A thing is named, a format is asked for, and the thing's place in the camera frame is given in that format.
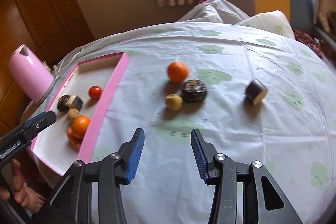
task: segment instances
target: pink kettle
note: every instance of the pink kettle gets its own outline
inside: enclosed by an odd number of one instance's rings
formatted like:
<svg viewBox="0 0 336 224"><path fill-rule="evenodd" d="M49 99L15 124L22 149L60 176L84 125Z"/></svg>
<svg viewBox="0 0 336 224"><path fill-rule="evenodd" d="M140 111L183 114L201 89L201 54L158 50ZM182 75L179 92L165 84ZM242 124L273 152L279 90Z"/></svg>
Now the pink kettle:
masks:
<svg viewBox="0 0 336 224"><path fill-rule="evenodd" d="M55 77L37 56L23 44L12 54L8 66L13 78L29 98L36 104L42 103L53 88Z"/></svg>

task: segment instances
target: small potato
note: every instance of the small potato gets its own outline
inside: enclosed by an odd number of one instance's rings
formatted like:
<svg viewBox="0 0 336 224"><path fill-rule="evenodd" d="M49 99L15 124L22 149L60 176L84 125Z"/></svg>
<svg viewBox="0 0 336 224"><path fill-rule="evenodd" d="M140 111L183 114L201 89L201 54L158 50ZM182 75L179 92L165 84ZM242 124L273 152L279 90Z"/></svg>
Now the small potato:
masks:
<svg viewBox="0 0 336 224"><path fill-rule="evenodd" d="M74 122L76 118L79 116L79 110L76 108L72 108L68 111L68 120Z"/></svg>
<svg viewBox="0 0 336 224"><path fill-rule="evenodd" d="M170 94L166 97L166 106L170 110L179 110L183 104L183 99L177 94Z"/></svg>

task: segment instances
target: logo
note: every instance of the logo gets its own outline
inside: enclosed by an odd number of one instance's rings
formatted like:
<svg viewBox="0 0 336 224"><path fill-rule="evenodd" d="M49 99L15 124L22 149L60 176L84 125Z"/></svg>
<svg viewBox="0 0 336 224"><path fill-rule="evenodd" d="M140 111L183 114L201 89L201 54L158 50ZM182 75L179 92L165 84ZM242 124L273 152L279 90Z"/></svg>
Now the logo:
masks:
<svg viewBox="0 0 336 224"><path fill-rule="evenodd" d="M8 148L5 153L0 155L0 159L3 159L4 157L6 157L9 153L11 153L12 151L14 151L16 148L18 148L21 145L20 141L17 141L16 144L14 144L11 148Z"/></svg>

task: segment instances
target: blue gripper pad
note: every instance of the blue gripper pad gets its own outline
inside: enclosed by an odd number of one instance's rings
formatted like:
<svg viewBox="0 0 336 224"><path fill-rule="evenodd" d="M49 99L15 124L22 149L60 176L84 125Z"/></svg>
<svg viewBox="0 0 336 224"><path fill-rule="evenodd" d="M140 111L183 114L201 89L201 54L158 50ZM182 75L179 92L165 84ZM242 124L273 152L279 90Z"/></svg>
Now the blue gripper pad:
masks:
<svg viewBox="0 0 336 224"><path fill-rule="evenodd" d="M191 147L194 152L199 175L201 179L204 180L204 183L207 183L207 180L209 179L208 163L205 159L200 142L194 131L191 132L190 139L191 139Z"/></svg>
<svg viewBox="0 0 336 224"><path fill-rule="evenodd" d="M145 143L145 133L141 129L138 133L137 139L133 146L133 150L127 163L127 174L125 176L127 184L131 183L132 179L134 179L135 177L135 173L137 172L144 143Z"/></svg>

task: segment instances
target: person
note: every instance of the person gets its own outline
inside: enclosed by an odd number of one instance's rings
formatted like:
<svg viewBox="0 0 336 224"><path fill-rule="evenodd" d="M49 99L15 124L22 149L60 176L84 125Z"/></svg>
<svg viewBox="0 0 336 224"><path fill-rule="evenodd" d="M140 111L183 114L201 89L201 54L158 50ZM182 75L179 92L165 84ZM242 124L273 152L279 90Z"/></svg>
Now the person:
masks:
<svg viewBox="0 0 336 224"><path fill-rule="evenodd" d="M32 188L28 187L28 184L22 176L21 172L16 171L20 170L20 162L16 159L13 159L11 163L14 169L12 186L15 191L15 201L22 207L29 209L32 213L38 213L46 199L39 193L35 192ZM11 193L5 187L0 186L0 196L2 199L6 200L10 198Z"/></svg>

